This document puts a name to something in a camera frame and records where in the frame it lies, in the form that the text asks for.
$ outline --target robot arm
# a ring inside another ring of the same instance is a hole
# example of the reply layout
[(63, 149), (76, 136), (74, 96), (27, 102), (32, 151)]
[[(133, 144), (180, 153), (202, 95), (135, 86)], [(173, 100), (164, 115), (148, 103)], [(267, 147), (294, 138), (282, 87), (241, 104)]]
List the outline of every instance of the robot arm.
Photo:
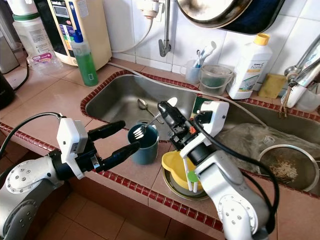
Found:
[[(203, 129), (212, 137), (222, 130), (228, 108), (229, 104), (221, 101), (202, 104)], [(224, 151), (208, 148), (210, 141), (176, 107), (160, 102), (158, 109), (173, 131), (170, 140), (181, 158), (188, 156), (196, 166), (195, 173), (217, 209), (226, 239), (267, 240), (268, 206), (246, 184), (241, 171)]]
[(118, 121), (86, 132), (80, 121), (61, 118), (57, 140), (60, 150), (15, 166), (0, 189), (0, 239), (23, 240), (41, 202), (64, 180), (95, 169), (106, 171), (125, 161), (140, 148), (138, 142), (122, 147), (102, 160), (94, 141), (125, 126)]

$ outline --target wall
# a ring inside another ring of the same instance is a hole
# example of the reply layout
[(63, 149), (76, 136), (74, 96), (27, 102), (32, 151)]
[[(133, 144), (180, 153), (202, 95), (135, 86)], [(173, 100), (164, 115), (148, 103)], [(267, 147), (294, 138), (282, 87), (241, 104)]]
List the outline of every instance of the wall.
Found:
[[(147, 27), (146, 18), (137, 9), (137, 0), (103, 0), (105, 17), (114, 50), (124, 49), (139, 41)], [(229, 32), (221, 29), (201, 28), (189, 22), (181, 13), (175, 0), (170, 9), (171, 52), (166, 57), (159, 55), (158, 40), (164, 38), (165, 15), (155, 20), (147, 38), (135, 49), (115, 53), (115, 58), (146, 66), (179, 73), (181, 66), (196, 58), (196, 51), (210, 41), (217, 49), (207, 58), (209, 64), (235, 66), (240, 47), (253, 41), (255, 36)], [(320, 33), (320, 0), (285, 0), (273, 25), (266, 31), (270, 34), (269, 46), (273, 56), (264, 69), (267, 73), (283, 74), (295, 65), (305, 50)]]

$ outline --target tiled countertop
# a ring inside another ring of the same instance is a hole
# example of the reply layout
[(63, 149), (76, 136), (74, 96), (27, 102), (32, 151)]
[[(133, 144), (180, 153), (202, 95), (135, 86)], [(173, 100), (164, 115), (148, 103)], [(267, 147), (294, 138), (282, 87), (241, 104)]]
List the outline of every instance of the tiled countertop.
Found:
[[(184, 78), (176, 73), (119, 59), (111, 61), (145, 74), (184, 81)], [(110, 65), (104, 66), (97, 72), (99, 83), (121, 70)], [(5, 77), (15, 87), (24, 79), (25, 74), (26, 65), (22, 64)], [(31, 69), (29, 79), (16, 92), (14, 101), (0, 111), (0, 130), (8, 135), (8, 127), (15, 127), (24, 119), (42, 112), (62, 113), (74, 120), (81, 120), (87, 130), (97, 128), (104, 123), (83, 115), (80, 109), (82, 99), (96, 87), (85, 86), (78, 68), (73, 66), (64, 65), (61, 71), (52, 75), (41, 75)], [(267, 104), (279, 104), (278, 99), (260, 98), (256, 94), (251, 98)], [(45, 155), (53, 147), (58, 147), (57, 130), (58, 121), (54, 117), (46, 116), (26, 124), (20, 129), (22, 133), (14, 136), (12, 140)], [(112, 152), (127, 144), (127, 131), (124, 129), (106, 139), (95, 141), (96, 149), (102, 158), (109, 157)], [(172, 150), (170, 143), (161, 142), (158, 157), (153, 164), (141, 166), (128, 159), (114, 167), (111, 172), (103, 172), (102, 175), (88, 172), (86, 176), (218, 240), (224, 239), (222, 226), (211, 200), (185, 200), (166, 186), (161, 170), (161, 157)], [(264, 179), (256, 179), (273, 199), (272, 184)], [(270, 239), (316, 239), (320, 235), (320, 228), (314, 224), (316, 220), (320, 221), (319, 198), (282, 186), (280, 192), (277, 230), (273, 231)]]

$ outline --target green dish soap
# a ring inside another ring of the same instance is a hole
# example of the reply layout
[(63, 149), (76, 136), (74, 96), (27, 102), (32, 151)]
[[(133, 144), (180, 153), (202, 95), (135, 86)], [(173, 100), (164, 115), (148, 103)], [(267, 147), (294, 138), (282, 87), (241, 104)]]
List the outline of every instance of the green dish soap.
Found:
[(90, 46), (89, 43), (84, 40), (80, 31), (74, 31), (71, 46), (84, 84), (89, 87), (97, 85), (98, 76)]

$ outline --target dish soap bottle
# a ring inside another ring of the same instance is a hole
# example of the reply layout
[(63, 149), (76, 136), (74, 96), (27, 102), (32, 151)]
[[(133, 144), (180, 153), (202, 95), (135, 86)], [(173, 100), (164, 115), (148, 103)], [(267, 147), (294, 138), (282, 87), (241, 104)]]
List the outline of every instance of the dish soap bottle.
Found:
[(241, 57), (234, 69), (235, 79), (226, 86), (232, 99), (247, 99), (272, 56), (267, 46), (270, 36), (259, 33), (252, 43), (243, 46)]
[(86, 86), (97, 85), (98, 76), (89, 43), (84, 40), (80, 31), (74, 31), (71, 46), (84, 84)]

